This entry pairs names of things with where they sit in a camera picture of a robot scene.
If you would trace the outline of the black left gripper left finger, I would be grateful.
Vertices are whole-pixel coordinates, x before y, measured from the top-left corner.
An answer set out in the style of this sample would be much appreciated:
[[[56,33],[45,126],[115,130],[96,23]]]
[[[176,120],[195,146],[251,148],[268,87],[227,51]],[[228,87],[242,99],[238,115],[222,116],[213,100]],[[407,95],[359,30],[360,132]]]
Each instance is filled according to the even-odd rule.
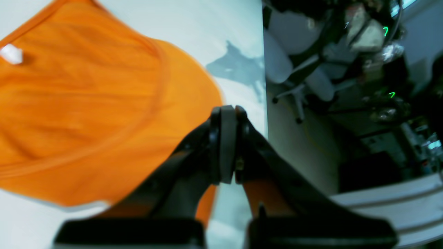
[[[128,197],[101,215],[66,223],[54,248],[205,249],[195,214],[209,186],[231,183],[236,116],[233,106],[215,107]]]

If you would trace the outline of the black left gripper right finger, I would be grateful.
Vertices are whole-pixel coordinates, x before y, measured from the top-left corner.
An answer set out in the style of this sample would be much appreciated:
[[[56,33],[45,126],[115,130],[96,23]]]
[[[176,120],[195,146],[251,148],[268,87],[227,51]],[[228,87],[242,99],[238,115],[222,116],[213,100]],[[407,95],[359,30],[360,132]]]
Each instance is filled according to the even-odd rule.
[[[253,213],[247,249],[392,249],[388,221],[356,214],[322,194],[275,151],[236,106],[235,181]]]

